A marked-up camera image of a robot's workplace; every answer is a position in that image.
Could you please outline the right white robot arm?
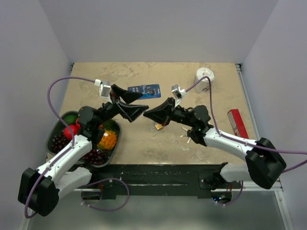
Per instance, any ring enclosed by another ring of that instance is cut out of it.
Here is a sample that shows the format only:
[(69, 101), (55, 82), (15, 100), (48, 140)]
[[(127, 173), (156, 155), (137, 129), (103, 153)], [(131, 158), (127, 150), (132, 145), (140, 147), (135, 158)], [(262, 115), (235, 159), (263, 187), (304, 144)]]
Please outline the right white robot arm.
[(176, 105), (174, 98), (167, 100), (160, 106), (143, 114), (162, 126), (171, 121), (189, 126), (187, 136), (196, 144), (216, 148), (242, 159), (246, 165), (226, 164), (214, 178), (214, 184), (225, 188), (233, 181), (253, 181), (259, 187), (271, 189), (286, 163), (266, 138), (252, 140), (240, 138), (217, 130), (209, 123), (211, 117), (206, 106), (198, 105), (192, 109), (185, 109)]

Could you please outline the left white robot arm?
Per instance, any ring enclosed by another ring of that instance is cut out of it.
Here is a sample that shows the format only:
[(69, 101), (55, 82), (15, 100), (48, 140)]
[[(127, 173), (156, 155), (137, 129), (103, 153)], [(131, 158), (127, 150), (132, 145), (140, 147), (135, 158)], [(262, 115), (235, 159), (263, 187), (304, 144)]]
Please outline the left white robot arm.
[(140, 92), (124, 90), (117, 85), (102, 83), (99, 94), (108, 102), (100, 108), (84, 106), (78, 111), (80, 129), (72, 135), (70, 143), (51, 160), (37, 169), (26, 169), (21, 178), (18, 201), (24, 204), (24, 215), (27, 219), (33, 214), (46, 216), (56, 207), (59, 200), (77, 187), (86, 185), (94, 188), (99, 184), (99, 176), (86, 168), (73, 172), (69, 169), (86, 153), (96, 149), (106, 136), (106, 131), (99, 126), (116, 115), (121, 115), (129, 122), (136, 120), (149, 107), (134, 105), (142, 97)]

